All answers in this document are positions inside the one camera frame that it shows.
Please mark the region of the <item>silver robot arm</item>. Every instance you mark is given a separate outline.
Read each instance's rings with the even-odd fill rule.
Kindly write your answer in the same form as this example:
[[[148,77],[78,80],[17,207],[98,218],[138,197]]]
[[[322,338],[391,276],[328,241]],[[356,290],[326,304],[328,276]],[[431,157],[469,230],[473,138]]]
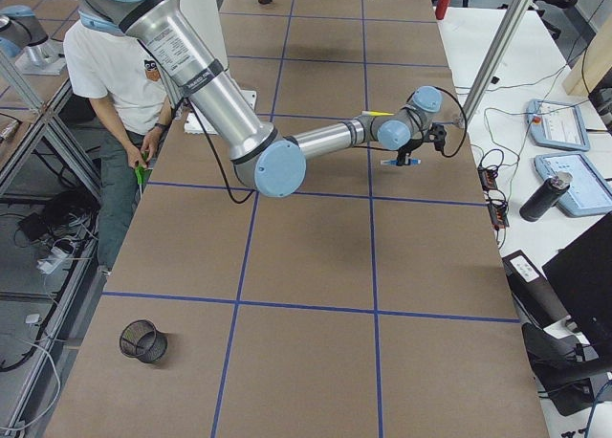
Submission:
[[[441,92],[422,86],[396,114],[360,115],[290,137],[260,120],[237,84],[180,9],[180,0],[80,0],[82,23],[95,31],[138,39],[158,65],[228,144],[238,180],[268,197],[301,186],[309,159],[378,142],[397,152],[396,163],[425,142],[442,151],[443,125],[433,122]]]

